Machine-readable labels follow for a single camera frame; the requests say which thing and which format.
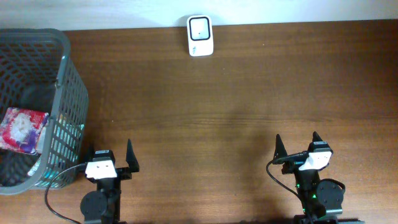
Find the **red purple pad package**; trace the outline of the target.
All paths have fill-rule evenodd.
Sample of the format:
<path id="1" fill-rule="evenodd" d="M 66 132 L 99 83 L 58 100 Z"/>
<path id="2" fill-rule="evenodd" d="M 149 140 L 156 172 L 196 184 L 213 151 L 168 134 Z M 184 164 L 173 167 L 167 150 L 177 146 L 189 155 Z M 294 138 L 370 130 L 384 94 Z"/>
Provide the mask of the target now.
<path id="1" fill-rule="evenodd" d="M 49 114 L 41 111 L 8 107 L 1 122 L 1 149 L 36 155 L 40 134 Z"/>

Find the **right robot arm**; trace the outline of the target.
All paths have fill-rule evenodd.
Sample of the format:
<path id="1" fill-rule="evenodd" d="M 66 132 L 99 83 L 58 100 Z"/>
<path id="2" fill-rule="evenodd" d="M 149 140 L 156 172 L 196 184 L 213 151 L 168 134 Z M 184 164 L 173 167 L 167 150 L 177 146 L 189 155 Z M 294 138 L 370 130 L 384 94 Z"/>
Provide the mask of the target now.
<path id="1" fill-rule="evenodd" d="M 319 172 L 330 163 L 333 150 L 317 132 L 313 132 L 312 141 L 306 151 L 287 154 L 282 138 L 275 137 L 274 156 L 266 165 L 281 165 L 282 174 L 295 176 L 295 188 L 284 185 L 266 170 L 270 178 L 284 189 L 293 193 L 302 205 L 303 213 L 295 215 L 293 223 L 362 223 L 357 218 L 339 219 L 343 213 L 342 203 L 346 191 L 345 185 L 334 179 L 321 179 Z"/>

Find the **teal Kleenex tissue pack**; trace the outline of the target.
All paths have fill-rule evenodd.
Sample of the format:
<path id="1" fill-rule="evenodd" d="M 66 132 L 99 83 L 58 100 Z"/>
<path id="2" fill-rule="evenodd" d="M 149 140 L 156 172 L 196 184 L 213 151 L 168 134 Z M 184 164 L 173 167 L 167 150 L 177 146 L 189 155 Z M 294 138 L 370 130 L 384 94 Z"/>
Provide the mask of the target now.
<path id="1" fill-rule="evenodd" d="M 44 177 L 49 181 L 61 171 L 78 164 L 84 124 L 76 124 L 60 115 L 52 131 L 50 154 Z"/>

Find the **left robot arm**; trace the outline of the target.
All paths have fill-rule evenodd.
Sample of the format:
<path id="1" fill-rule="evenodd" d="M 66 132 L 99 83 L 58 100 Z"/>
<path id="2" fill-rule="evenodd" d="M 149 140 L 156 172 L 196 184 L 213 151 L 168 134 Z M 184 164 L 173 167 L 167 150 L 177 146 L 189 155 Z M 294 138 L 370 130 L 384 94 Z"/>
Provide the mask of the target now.
<path id="1" fill-rule="evenodd" d="M 96 184 L 96 190 L 88 192 L 81 200 L 80 210 L 84 222 L 90 224 L 122 224 L 121 182 L 132 179 L 140 167 L 131 140 L 127 141 L 126 167 L 115 167 L 111 150 L 93 151 L 85 166 L 85 177 Z"/>

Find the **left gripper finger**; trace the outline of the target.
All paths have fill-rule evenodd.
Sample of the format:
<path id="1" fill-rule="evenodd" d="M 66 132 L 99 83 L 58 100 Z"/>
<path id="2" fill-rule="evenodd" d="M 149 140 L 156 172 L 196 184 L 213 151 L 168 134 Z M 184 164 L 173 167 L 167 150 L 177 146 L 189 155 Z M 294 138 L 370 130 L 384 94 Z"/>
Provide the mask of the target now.
<path id="1" fill-rule="evenodd" d="M 95 154 L 94 144 L 89 143 L 88 147 L 83 152 L 83 162 L 88 163 L 92 160 Z"/>
<path id="2" fill-rule="evenodd" d="M 139 172 L 139 163 L 133 151 L 133 146 L 130 139 L 127 140 L 126 162 L 131 172 Z"/>

